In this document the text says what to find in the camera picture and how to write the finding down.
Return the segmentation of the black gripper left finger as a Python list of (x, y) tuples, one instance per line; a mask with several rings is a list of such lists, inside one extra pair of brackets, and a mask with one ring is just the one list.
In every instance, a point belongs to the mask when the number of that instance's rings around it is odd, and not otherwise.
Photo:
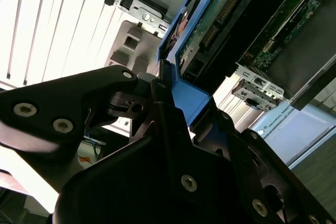
[[(120, 117), (132, 121), (129, 143), (78, 172), (84, 134)], [(1, 169), (29, 195), (138, 184), (196, 193), (191, 146), (170, 84), (120, 65), (1, 92)]]

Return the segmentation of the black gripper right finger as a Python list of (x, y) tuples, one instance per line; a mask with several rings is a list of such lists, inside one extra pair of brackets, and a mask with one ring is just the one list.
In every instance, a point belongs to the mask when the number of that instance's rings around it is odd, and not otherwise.
[(303, 183), (253, 130), (239, 133), (218, 108), (203, 109), (191, 124), (199, 147), (221, 155), (233, 171), (238, 222), (335, 223)]

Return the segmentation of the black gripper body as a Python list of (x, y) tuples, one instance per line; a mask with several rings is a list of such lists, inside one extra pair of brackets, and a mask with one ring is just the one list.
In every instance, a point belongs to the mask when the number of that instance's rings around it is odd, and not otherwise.
[(220, 134), (225, 157), (185, 132), (146, 136), (75, 175), (53, 223), (281, 223), (247, 145)]

